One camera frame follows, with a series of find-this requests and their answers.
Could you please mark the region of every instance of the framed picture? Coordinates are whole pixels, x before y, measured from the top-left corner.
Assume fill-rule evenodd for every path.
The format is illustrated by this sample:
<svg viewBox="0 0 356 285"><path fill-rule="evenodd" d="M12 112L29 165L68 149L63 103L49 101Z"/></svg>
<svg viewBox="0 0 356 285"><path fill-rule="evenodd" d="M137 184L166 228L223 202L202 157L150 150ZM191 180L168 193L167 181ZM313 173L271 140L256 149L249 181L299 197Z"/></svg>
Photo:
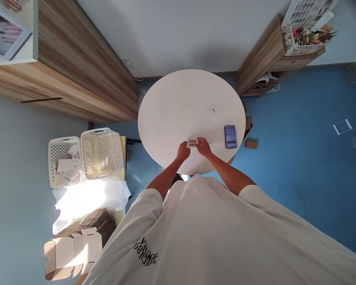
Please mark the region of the framed picture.
<svg viewBox="0 0 356 285"><path fill-rule="evenodd" d="M30 35L30 31L0 9L0 57L10 61Z"/></svg>

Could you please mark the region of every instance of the hand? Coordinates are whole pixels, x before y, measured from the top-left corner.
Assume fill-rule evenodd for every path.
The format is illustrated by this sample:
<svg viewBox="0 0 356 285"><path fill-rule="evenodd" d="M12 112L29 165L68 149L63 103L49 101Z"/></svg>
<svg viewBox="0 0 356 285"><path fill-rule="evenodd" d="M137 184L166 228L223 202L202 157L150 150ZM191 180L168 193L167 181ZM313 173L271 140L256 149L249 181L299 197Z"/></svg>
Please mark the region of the hand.
<svg viewBox="0 0 356 285"><path fill-rule="evenodd" d="M210 156L212 154L212 151L210 149L210 145L206 141L206 139L199 137L198 138L198 143L197 143L197 150L201 155L203 155L205 158Z"/></svg>
<svg viewBox="0 0 356 285"><path fill-rule="evenodd" d="M187 142L183 142L179 145L177 159L184 162L190 155L190 148L187 147Z"/></svg>

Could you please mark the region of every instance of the wooden cabinet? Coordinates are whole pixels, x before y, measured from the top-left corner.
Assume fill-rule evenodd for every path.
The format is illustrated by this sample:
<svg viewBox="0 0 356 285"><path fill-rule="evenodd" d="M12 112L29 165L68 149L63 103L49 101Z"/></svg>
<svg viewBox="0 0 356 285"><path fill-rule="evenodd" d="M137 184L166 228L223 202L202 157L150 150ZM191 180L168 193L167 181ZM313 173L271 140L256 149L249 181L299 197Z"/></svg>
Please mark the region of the wooden cabinet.
<svg viewBox="0 0 356 285"><path fill-rule="evenodd" d="M236 75L236 91L240 97L261 96L283 79L298 71L325 52L325 48L310 55L285 55L281 20L276 16L264 35L249 54ZM274 72L278 80L256 83L266 72Z"/></svg>
<svg viewBox="0 0 356 285"><path fill-rule="evenodd" d="M39 0L34 62L0 66L0 97L95 123L137 120L137 85L74 0Z"/></svg>

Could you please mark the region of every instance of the white tissue paper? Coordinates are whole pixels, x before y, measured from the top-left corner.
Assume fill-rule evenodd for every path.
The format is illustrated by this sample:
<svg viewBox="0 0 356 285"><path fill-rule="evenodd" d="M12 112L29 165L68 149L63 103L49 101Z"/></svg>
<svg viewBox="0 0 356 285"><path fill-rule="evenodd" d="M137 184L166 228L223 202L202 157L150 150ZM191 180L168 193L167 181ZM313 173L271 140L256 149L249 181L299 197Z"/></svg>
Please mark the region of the white tissue paper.
<svg viewBox="0 0 356 285"><path fill-rule="evenodd" d="M125 181L97 179L53 189L53 195L57 203L55 209L61 211L53 224L53 234L56 235L96 209L124 212L131 192Z"/></svg>

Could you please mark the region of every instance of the blue floor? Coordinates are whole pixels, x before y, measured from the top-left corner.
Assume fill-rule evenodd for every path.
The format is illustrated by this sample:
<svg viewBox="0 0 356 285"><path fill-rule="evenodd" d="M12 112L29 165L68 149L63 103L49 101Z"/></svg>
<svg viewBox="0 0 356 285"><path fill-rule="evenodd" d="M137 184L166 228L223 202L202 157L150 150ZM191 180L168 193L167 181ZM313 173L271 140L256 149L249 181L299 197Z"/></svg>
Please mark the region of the blue floor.
<svg viewBox="0 0 356 285"><path fill-rule="evenodd" d="M224 77L233 87L235 81ZM153 83L141 83L140 95ZM262 97L243 98L257 150L240 147L232 166L273 199L356 252L356 84L339 66L306 68ZM338 136L333 124L348 118L353 130ZM100 125L138 139L137 122ZM162 168L141 144L129 146L127 183L132 199ZM216 172L207 174L221 180Z"/></svg>

